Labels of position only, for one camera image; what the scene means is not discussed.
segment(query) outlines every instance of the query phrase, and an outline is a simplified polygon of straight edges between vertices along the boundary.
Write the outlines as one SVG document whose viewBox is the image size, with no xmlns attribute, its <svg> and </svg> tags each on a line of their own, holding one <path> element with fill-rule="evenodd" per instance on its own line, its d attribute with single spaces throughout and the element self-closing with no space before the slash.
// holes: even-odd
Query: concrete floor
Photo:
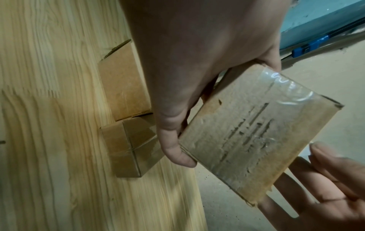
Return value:
<svg viewBox="0 0 365 231">
<path fill-rule="evenodd" d="M 342 155 L 365 163 L 365 41 L 298 61 L 283 73 L 345 105 L 315 140 L 327 142 Z M 246 205 L 201 165 L 195 171 L 209 231 L 274 230 L 257 208 Z M 296 216 L 275 188 L 269 195 Z"/>
</svg>

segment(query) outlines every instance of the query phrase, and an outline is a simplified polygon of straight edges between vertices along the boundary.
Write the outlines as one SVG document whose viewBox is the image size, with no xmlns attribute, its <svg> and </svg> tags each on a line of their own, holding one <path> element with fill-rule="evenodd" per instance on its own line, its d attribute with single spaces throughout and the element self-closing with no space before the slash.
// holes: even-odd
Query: cardboard box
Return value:
<svg viewBox="0 0 365 231">
<path fill-rule="evenodd" d="M 134 43 L 115 47 L 98 65 L 115 121 L 151 112 L 151 103 Z"/>
<path fill-rule="evenodd" d="M 254 206 L 342 107 L 250 62 L 228 70 L 179 142 Z"/>
<path fill-rule="evenodd" d="M 163 157 L 152 114 L 117 121 L 101 133 L 117 177 L 142 177 Z"/>
</svg>

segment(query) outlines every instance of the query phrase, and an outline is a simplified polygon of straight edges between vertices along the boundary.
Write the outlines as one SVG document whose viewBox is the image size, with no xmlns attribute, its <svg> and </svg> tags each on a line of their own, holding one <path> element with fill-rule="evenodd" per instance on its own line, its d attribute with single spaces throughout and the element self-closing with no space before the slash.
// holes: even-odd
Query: blue pen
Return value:
<svg viewBox="0 0 365 231">
<path fill-rule="evenodd" d="M 292 57 L 293 58 L 296 58 L 296 57 L 299 57 L 303 54 L 306 54 L 310 51 L 314 51 L 316 49 L 318 49 L 320 47 L 320 45 L 322 43 L 324 43 L 325 41 L 329 40 L 330 38 L 334 37 L 334 36 L 337 36 L 339 34 L 342 34 L 348 30 L 351 30 L 361 24 L 364 24 L 365 23 L 365 17 L 361 18 L 361 19 L 358 19 L 350 24 L 347 24 L 346 26 L 343 26 L 339 29 L 336 29 L 336 30 L 333 30 L 323 36 L 321 36 L 320 38 L 312 41 L 312 42 L 309 42 L 301 47 L 298 47 L 298 48 L 295 48 L 294 50 L 292 50 Z"/>
</svg>

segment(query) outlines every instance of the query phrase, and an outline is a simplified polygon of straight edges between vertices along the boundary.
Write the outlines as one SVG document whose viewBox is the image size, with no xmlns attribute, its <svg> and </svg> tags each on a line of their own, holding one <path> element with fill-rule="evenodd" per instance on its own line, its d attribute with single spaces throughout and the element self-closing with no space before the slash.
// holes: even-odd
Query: human hand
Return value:
<svg viewBox="0 0 365 231">
<path fill-rule="evenodd" d="M 143 67 L 161 148 L 172 162 L 196 166 L 181 151 L 178 134 L 190 108 L 221 71 L 253 59 L 280 71 L 279 30 L 290 3 L 121 0 Z"/>
<path fill-rule="evenodd" d="M 298 157 L 289 169 L 319 203 L 284 173 L 274 186 L 299 216 L 290 217 L 268 196 L 261 212 L 278 231 L 365 230 L 365 166 L 320 142 L 311 145 L 309 160 Z"/>
</svg>

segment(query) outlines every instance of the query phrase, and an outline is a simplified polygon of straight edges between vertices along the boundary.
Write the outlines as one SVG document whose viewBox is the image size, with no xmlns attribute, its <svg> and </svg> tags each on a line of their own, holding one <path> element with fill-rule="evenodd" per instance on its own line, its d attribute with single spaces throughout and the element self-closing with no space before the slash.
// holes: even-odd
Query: fingernail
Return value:
<svg viewBox="0 0 365 231">
<path fill-rule="evenodd" d="M 311 150 L 319 154 L 329 156 L 329 157 L 341 157 L 335 150 L 330 148 L 327 144 L 323 142 L 315 142 L 310 144 Z"/>
</svg>

